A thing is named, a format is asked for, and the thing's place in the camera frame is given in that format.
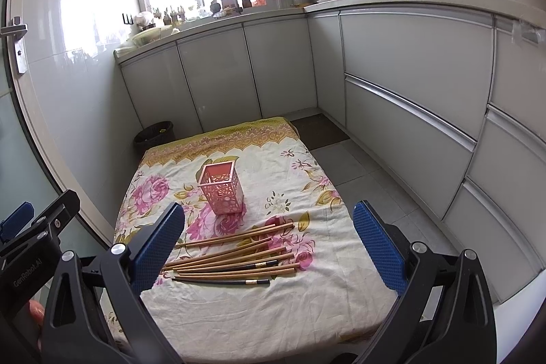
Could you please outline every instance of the cabinet door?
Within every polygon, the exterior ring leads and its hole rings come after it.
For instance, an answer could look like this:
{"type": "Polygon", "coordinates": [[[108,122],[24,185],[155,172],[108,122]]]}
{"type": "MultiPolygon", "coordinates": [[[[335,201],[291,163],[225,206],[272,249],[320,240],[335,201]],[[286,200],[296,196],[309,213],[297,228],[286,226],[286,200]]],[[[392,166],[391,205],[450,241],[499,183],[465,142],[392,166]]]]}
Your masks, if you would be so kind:
{"type": "Polygon", "coordinates": [[[245,25],[264,118],[317,106],[306,19],[245,25]]]}
{"type": "Polygon", "coordinates": [[[546,141],[546,58],[537,44],[498,31],[491,102],[546,141]]]}
{"type": "Polygon", "coordinates": [[[546,144],[491,107],[469,177],[499,205],[546,261],[546,144]]]}
{"type": "Polygon", "coordinates": [[[347,77],[347,129],[442,218],[473,144],[445,121],[369,83],[347,77]]]}
{"type": "Polygon", "coordinates": [[[347,73],[398,93],[478,138],[491,85],[490,25],[419,11],[363,10],[342,12],[340,18],[347,73]]]}
{"type": "Polygon", "coordinates": [[[337,13],[307,19],[318,107],[345,125],[345,74],[337,13]]]}
{"type": "Polygon", "coordinates": [[[204,131],[261,119],[242,28],[178,44],[204,131]]]}
{"type": "Polygon", "coordinates": [[[503,227],[495,204],[476,185],[465,181],[444,219],[465,248],[479,257],[485,276],[503,302],[529,284],[534,270],[516,240],[503,227]]]}
{"type": "Polygon", "coordinates": [[[175,46],[130,61],[121,71],[144,127],[170,120],[177,139],[203,132],[175,46]]]}

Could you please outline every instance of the brown mat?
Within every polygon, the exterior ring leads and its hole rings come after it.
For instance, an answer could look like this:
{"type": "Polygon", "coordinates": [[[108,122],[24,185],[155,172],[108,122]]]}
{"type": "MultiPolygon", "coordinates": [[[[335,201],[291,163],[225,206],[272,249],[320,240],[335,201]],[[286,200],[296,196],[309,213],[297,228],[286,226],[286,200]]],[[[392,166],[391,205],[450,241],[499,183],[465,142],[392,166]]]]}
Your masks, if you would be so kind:
{"type": "Polygon", "coordinates": [[[326,147],[349,139],[337,125],[322,113],[296,119],[291,123],[298,129],[301,141],[309,150],[326,147]]]}

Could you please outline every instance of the black trash can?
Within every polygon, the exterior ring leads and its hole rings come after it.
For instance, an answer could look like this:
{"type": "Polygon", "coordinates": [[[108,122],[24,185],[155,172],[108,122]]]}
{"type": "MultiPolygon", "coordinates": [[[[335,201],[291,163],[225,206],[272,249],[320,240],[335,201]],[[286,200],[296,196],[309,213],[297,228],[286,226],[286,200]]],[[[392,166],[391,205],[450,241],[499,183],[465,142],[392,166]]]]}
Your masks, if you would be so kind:
{"type": "Polygon", "coordinates": [[[173,123],[171,121],[162,121],[139,132],[133,139],[133,145],[143,155],[146,150],[152,147],[167,144],[174,140],[173,123]]]}

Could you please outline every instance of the countertop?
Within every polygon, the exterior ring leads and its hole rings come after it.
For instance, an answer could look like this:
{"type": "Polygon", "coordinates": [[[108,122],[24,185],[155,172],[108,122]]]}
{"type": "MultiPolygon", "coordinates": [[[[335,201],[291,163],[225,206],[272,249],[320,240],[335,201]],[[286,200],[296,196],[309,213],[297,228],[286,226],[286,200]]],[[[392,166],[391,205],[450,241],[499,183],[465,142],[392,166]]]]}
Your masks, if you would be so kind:
{"type": "Polygon", "coordinates": [[[537,28],[546,29],[546,11],[537,9],[520,3],[515,0],[330,0],[315,5],[310,5],[304,9],[283,9],[260,11],[257,13],[247,13],[241,16],[227,17],[225,19],[214,20],[212,22],[195,21],[195,26],[168,36],[167,38],[149,43],[143,47],[130,51],[116,58],[117,63],[123,63],[140,54],[166,45],[170,42],[188,38],[198,33],[215,30],[217,28],[228,27],[230,25],[242,24],[254,20],[269,19],[280,16],[290,16],[303,13],[318,13],[321,11],[336,10],[341,8],[350,8],[358,6],[370,6],[378,4],[402,4],[402,3],[425,3],[430,5],[446,5],[473,10],[485,11],[488,13],[500,14],[509,18],[520,19],[534,25],[537,28]]]}

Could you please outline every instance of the pink basket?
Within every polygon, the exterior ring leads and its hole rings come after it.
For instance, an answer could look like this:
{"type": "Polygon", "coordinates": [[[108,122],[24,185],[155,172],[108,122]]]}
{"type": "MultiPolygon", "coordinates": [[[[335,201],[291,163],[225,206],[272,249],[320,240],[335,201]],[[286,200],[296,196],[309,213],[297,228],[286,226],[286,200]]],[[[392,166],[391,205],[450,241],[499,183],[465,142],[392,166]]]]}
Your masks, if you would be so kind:
{"type": "Polygon", "coordinates": [[[242,211],[243,193],[235,161],[205,165],[199,186],[216,215],[242,211]]]}

